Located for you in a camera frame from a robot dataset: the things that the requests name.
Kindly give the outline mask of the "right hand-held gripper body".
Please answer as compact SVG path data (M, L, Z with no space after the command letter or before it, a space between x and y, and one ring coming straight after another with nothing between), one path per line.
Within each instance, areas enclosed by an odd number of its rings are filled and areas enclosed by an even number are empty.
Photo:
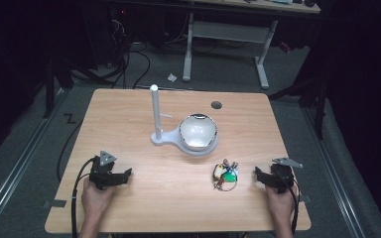
M302 169L303 164L290 158L278 158L272 160L271 173L276 180L274 188L278 193L284 193L294 184L293 168Z

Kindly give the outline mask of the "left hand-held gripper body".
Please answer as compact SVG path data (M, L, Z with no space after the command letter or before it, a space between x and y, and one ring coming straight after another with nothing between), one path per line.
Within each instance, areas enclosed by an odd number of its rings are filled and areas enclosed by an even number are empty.
M115 185L114 174L111 172L117 158L103 150L92 160L92 167L89 174L89 180L95 186L103 190L108 186Z

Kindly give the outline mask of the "bunch of keys with tags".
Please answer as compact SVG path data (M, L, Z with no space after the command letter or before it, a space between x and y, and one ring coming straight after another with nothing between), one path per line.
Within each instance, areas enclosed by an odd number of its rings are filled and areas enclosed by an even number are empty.
M232 191L237 186L238 175L238 163L229 163L227 159L224 159L222 163L214 166L212 172L213 186L220 191Z

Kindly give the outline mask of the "white stand with pole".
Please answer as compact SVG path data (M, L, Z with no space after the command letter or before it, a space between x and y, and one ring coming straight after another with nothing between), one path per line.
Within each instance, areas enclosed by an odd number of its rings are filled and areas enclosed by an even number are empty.
M210 154L214 151L214 149L218 145L218 131L217 131L217 139L212 148L207 151L195 152L187 149L182 143L182 139L179 133L179 126L171 131L164 131L162 129L161 122L161 113L160 113L160 103L159 103L159 87L156 84L150 86L151 96L152 96L152 105L153 105L153 117L155 124L155 131L151 135L151 141L156 146L162 145L173 145L179 148L182 152L194 156L194 157L202 157Z

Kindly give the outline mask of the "person's right hand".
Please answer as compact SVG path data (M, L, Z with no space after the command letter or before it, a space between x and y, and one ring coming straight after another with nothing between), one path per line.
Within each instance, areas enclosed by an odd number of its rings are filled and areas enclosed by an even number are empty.
M287 189L278 193L274 188L265 186L271 215L275 223L290 224L295 210L294 190Z

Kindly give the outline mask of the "person's left hand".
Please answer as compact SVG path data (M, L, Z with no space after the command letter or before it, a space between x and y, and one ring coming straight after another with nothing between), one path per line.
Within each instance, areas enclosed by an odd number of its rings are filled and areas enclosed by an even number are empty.
M86 220L99 220L105 213L116 188L110 186L100 190L88 178L83 182L81 202Z

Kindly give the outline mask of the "black metal stand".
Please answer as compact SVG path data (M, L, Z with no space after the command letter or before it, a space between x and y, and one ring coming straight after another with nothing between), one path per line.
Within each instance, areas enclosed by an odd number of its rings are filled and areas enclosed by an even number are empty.
M317 136L322 139L322 122L325 116L324 107L328 82L328 77L313 77L273 93L268 98L277 100L285 95L300 95L299 105L301 107L314 106L316 108L314 129Z
M46 111L45 118L49 118L55 108L55 81L61 88L71 89L73 81L70 76L70 69L65 59L52 58L46 65Z

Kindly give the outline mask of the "shiny metal bowl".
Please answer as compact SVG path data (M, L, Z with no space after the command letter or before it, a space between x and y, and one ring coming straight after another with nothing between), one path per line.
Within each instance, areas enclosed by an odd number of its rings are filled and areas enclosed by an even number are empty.
M217 139L217 131L214 120L205 114L189 115L179 126L182 143L195 152L212 148Z

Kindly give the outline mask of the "white-legged wooden desk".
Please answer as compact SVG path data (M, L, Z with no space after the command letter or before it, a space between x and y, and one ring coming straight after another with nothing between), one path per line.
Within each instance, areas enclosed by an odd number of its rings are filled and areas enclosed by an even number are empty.
M318 15L320 7L315 0L190 0L190 5L210 4L213 7L231 7L236 10L254 10L256 13ZM260 85L269 88L264 60L276 32L278 18L274 17L267 27L243 26L241 24L220 23L214 20L195 20L193 13L188 17L187 51L184 61L183 81L191 80L192 43L194 38L224 40L240 43L259 44L259 55L254 58Z

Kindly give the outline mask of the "metal floor rail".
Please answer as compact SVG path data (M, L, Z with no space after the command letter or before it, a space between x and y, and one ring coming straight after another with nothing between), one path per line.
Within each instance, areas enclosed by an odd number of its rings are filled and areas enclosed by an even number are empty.
M330 154L325 146L324 141L318 136L315 128L315 119L310 109L302 108L302 114L308 124L311 133L316 141L320 157L324 166L325 175L332 189L333 195L349 230L351 238L366 238L359 219L354 211L353 204L348 197L343 184L337 174L332 163Z
M55 112L69 93L69 89L58 89L54 108L46 111L47 95L42 89L34 104L11 127L0 146L0 215L32 162Z

